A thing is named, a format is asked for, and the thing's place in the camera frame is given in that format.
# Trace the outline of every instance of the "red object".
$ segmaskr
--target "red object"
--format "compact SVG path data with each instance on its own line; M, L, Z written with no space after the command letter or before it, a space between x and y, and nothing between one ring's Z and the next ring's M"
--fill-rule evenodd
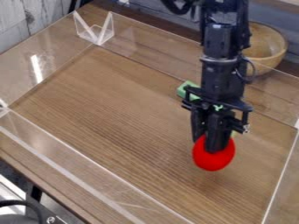
M195 164L206 171L215 172L222 170L231 162L235 156L235 143L233 138L229 140L229 146L217 153L206 151L206 136L203 135L193 148L193 159Z

